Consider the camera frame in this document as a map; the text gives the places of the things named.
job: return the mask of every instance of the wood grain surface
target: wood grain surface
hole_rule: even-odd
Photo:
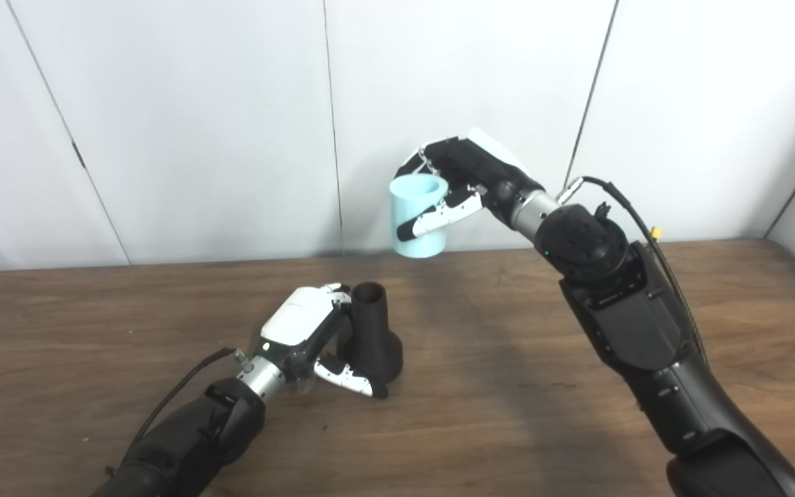
[[[665,252],[717,378],[795,464],[795,261],[762,240]],[[671,495],[669,454],[533,251],[0,273],[0,495],[90,494],[199,359],[249,347],[296,286],[364,280],[404,341],[391,398],[285,388],[206,495]]]

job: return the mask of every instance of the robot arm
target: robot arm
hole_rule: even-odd
[[[178,408],[152,430],[141,428],[120,466],[92,497],[196,497],[220,469],[235,462],[262,431],[266,408],[290,382],[313,374],[338,386],[384,399],[384,384],[322,353],[348,318],[351,297],[338,283],[300,287],[262,327],[252,358],[234,351],[240,372],[212,383],[201,397]],[[230,349],[205,359],[190,376]]]
[[[426,233],[433,211],[451,207],[450,195],[471,191],[560,271],[562,293],[597,355],[624,378],[665,449],[676,456],[668,464],[676,495],[795,497],[795,468],[707,366],[682,293],[669,267],[656,263],[656,255],[663,261],[657,244],[649,236],[649,246],[628,243],[605,205],[594,214],[565,205],[581,183],[594,182],[645,229],[615,186],[579,179],[552,198],[512,155],[476,130],[467,139],[426,145],[398,170],[407,173],[438,174],[450,190],[441,204],[398,227],[398,238]],[[444,217],[445,224],[464,217]]]

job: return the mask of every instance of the black cable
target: black cable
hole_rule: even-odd
[[[637,210],[635,210],[635,208],[631,205],[631,201],[627,200],[627,197],[622,195],[622,193],[618,190],[618,188],[616,188],[615,185],[612,184],[612,182],[604,182],[602,179],[593,178],[592,176],[583,176],[582,180],[584,180],[586,183],[593,183],[594,185],[602,188],[603,191],[614,198],[615,201],[618,202],[618,204],[621,205],[622,208],[624,208],[625,211],[631,215],[631,218],[634,219],[634,223],[637,224],[640,232],[643,233],[643,237],[646,238],[646,242],[649,243],[649,247],[652,249],[654,254],[656,254],[656,259],[658,259],[658,263],[665,271],[665,276],[668,277],[668,282],[671,283],[674,293],[676,294],[676,298],[678,298],[679,302],[682,303],[683,308],[685,309],[685,314],[687,314],[687,317],[689,318],[689,323],[691,323],[691,330],[693,331],[695,345],[701,352],[701,357],[704,359],[704,364],[707,364],[707,352],[704,350],[704,343],[701,342],[701,334],[698,332],[698,325],[695,324],[695,317],[691,314],[689,303],[685,299],[685,295],[683,295],[683,290],[680,289],[678,281],[676,281],[676,276],[673,273],[671,265],[668,264],[668,259],[665,257],[665,253],[662,252],[662,248],[658,245],[658,240],[654,239],[649,227],[646,226],[646,223],[643,222],[640,214],[637,214]]]
[[[235,350],[230,349],[230,347],[223,347],[223,349],[219,349],[217,352],[208,355],[207,358],[202,359],[202,361],[199,362],[199,364],[195,366],[192,371],[189,371],[188,374],[186,374],[186,377],[183,377],[183,380],[180,380],[180,382],[177,383],[176,387],[173,387],[173,389],[168,392],[167,396],[164,396],[164,399],[161,399],[161,402],[158,402],[158,405],[155,406],[155,409],[152,409],[152,412],[149,413],[149,417],[146,418],[145,422],[143,422],[142,427],[139,428],[139,431],[137,431],[136,436],[133,437],[133,441],[130,444],[133,445],[137,443],[140,438],[143,438],[143,435],[146,434],[146,430],[149,429],[149,425],[152,424],[152,421],[155,421],[155,418],[159,415],[159,413],[161,413],[161,410],[164,409],[164,406],[168,405],[168,402],[170,402],[174,396],[176,396],[177,393],[179,393],[179,391],[186,386],[186,383],[189,383],[189,380],[192,380],[193,376],[198,374],[198,371],[203,370],[213,362],[216,362],[222,358],[226,358],[226,356],[231,355],[234,352]]]

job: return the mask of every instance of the cyan cylinder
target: cyan cylinder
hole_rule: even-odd
[[[437,204],[447,195],[445,179],[433,174],[407,174],[392,179],[391,192],[391,246],[404,257],[420,259],[444,251],[447,244],[445,230],[437,230],[410,242],[398,240],[398,226],[422,214],[426,208]]]

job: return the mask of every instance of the black funnel-shaped object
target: black funnel-shaped object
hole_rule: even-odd
[[[370,380],[389,383],[397,378],[404,367],[404,346],[389,330],[384,286],[366,281],[351,290],[351,327],[345,362]]]

